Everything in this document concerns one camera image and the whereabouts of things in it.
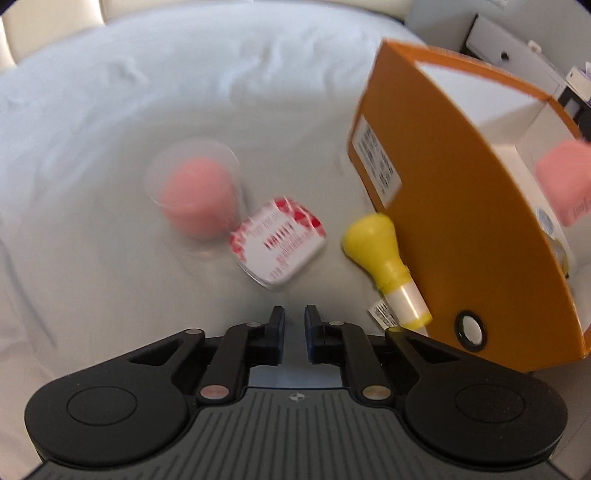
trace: orange box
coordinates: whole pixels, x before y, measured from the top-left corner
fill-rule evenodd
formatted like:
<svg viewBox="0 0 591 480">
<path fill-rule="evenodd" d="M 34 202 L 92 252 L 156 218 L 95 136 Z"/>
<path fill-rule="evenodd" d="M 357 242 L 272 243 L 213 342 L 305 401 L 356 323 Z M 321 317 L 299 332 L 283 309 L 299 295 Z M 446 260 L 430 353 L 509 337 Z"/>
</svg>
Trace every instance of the orange box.
<svg viewBox="0 0 591 480">
<path fill-rule="evenodd" d="M 577 315 L 565 273 L 584 270 L 586 253 L 571 245 L 590 232 L 565 231 L 531 174 L 578 137 L 533 85 L 445 50 L 383 43 L 348 153 L 376 210 L 394 221 L 434 317 L 429 336 L 465 348 L 454 326 L 469 311 L 486 336 L 476 354 L 488 360 L 526 372 L 587 355 L 591 312 Z"/>
</svg>

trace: clear plastic container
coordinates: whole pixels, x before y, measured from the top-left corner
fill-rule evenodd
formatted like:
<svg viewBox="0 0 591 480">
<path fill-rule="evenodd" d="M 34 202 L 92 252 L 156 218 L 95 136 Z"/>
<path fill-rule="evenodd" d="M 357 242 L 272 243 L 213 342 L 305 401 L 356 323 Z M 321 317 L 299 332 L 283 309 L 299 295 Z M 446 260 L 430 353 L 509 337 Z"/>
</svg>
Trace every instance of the clear plastic container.
<svg viewBox="0 0 591 480">
<path fill-rule="evenodd" d="M 180 233 L 209 241 L 227 236 L 240 221 L 240 168 L 226 145 L 191 138 L 151 162 L 145 189 Z"/>
</svg>

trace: white drawer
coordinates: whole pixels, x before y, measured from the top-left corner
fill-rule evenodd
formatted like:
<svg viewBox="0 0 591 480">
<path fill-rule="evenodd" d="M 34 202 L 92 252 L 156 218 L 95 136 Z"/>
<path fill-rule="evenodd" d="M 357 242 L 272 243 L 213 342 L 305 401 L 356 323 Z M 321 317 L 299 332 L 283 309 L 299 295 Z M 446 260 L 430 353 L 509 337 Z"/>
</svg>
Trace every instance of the white drawer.
<svg viewBox="0 0 591 480">
<path fill-rule="evenodd" d="M 565 80 L 544 57 L 481 15 L 472 27 L 466 46 L 482 60 L 537 85 L 550 95 L 559 95 L 564 86 Z"/>
</svg>

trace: yellow bottle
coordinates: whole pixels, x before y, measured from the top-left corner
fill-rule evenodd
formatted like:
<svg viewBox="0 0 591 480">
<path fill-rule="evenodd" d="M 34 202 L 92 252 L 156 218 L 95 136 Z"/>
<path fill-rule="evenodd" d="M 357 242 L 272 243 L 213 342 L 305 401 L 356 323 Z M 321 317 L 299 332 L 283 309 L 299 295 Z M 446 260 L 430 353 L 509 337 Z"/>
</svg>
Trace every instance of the yellow bottle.
<svg viewBox="0 0 591 480">
<path fill-rule="evenodd" d="M 374 278 L 402 327 L 419 330 L 433 317 L 398 253 L 394 224 L 382 213 L 356 221 L 343 236 L 343 250 Z"/>
</svg>

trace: white bedsheet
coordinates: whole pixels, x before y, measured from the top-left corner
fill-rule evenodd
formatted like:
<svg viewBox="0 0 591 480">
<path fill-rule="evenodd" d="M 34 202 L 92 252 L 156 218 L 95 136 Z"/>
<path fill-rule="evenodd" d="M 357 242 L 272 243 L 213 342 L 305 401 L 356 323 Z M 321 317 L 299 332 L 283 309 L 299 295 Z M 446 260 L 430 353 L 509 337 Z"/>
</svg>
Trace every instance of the white bedsheet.
<svg viewBox="0 0 591 480">
<path fill-rule="evenodd" d="M 113 22 L 0 77 L 0 477 L 38 463 L 22 420 L 52 378 L 187 327 L 209 336 L 287 309 L 281 369 L 251 384 L 339 385 L 306 360 L 303 311 L 379 332 L 376 294 L 340 251 L 371 210 L 340 154 L 394 20 L 314 4 L 180 5 Z M 326 225 L 328 246 L 286 288 L 267 291 L 229 254 L 209 260 L 167 228 L 142 187 L 169 143 L 234 149 L 251 210 L 289 195 Z"/>
</svg>

